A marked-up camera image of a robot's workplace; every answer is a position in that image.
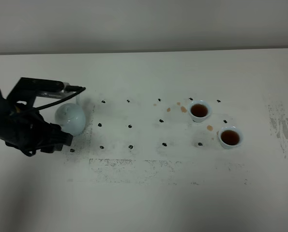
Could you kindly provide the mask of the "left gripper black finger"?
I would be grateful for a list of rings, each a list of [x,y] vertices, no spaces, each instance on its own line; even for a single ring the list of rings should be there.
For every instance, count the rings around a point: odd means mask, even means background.
[[[50,124],[51,132],[50,132],[50,144],[51,145],[66,145],[71,146],[73,135],[63,132],[60,125]]]

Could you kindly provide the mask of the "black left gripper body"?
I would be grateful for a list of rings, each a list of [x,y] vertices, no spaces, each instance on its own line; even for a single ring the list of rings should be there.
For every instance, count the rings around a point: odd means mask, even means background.
[[[62,145],[50,144],[50,123],[45,122],[40,110],[34,108],[39,79],[22,77],[6,98],[5,144],[24,154],[61,151]]]

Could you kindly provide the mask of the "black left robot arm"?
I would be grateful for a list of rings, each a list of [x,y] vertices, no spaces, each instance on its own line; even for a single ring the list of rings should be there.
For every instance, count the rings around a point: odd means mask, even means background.
[[[33,106],[36,97],[49,97],[64,88],[61,81],[22,77],[7,98],[0,90],[0,139],[28,157],[37,150],[53,153],[70,146],[73,136],[63,132],[60,125],[46,122]]]

